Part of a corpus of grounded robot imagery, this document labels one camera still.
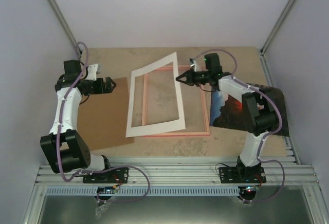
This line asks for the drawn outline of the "pink wooden picture frame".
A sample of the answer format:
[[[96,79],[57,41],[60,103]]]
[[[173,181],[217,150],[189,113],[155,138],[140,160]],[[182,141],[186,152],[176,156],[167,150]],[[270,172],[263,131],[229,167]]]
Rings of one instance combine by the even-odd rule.
[[[143,77],[143,104],[142,104],[142,120],[141,125],[144,126],[147,124],[148,118],[148,84],[149,84],[149,73],[146,73]],[[192,137],[192,136],[209,136],[210,135],[210,126],[209,126],[209,117],[208,110],[206,104],[206,95],[200,90],[200,108],[202,112],[202,121],[203,121],[203,131],[185,131],[185,130],[177,130],[173,132],[160,133],[160,134],[152,134],[145,135],[145,137]]]

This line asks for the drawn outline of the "white mat board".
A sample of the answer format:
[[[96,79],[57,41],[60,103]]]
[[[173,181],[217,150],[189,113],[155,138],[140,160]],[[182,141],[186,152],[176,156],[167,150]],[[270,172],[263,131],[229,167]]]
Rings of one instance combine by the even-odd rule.
[[[145,67],[133,70],[131,72],[129,107],[128,107],[127,124],[126,124],[127,137],[157,135],[157,134],[173,132],[176,130],[181,130],[186,128],[184,106],[183,106],[182,94],[181,94],[181,85],[177,81],[174,82],[174,86],[175,86],[175,94],[176,94],[177,107],[178,107],[178,119],[173,121],[163,122],[163,123],[132,127],[133,106],[134,106],[134,96],[135,96],[134,94],[135,78],[145,75],[151,71],[158,70],[159,68],[164,67],[170,63],[172,63],[173,65],[173,78],[176,78],[178,76],[178,62],[177,62],[176,52],[156,62],[153,62]]]

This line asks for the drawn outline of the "sunset landscape photo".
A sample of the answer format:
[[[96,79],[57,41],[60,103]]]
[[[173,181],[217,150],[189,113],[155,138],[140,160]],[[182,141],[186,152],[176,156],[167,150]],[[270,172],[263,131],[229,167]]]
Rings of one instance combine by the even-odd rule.
[[[273,100],[282,116],[282,128],[276,133],[277,136],[289,137],[289,127],[285,99],[282,91],[278,88],[253,84],[261,89],[268,89],[268,96]],[[216,91],[211,93],[210,126],[234,130],[246,130],[245,119],[242,113],[242,103],[234,97]]]

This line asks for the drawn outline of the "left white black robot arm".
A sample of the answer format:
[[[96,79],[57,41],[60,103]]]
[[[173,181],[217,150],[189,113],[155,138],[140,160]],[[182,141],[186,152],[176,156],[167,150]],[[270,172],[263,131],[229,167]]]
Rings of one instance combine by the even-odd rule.
[[[95,174],[100,182],[111,180],[113,171],[105,156],[91,154],[78,133],[78,111],[83,96],[110,94],[116,83],[110,78],[99,78],[98,64],[87,65],[79,60],[64,62],[64,74],[57,80],[57,109],[50,132],[40,139],[40,146],[52,171],[64,181]]]

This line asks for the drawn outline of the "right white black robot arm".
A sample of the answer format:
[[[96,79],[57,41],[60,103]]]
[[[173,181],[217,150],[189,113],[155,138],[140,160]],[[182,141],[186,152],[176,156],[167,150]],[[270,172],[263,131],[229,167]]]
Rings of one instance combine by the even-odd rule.
[[[265,182],[261,152],[269,135],[277,133],[283,124],[282,116],[270,89],[247,84],[224,72],[217,53],[203,53],[205,70],[198,71],[194,58],[190,59],[190,69],[176,77],[176,81],[200,87],[209,84],[214,90],[225,92],[242,104],[242,121],[247,135],[244,148],[237,158],[236,166],[218,169],[221,183]]]

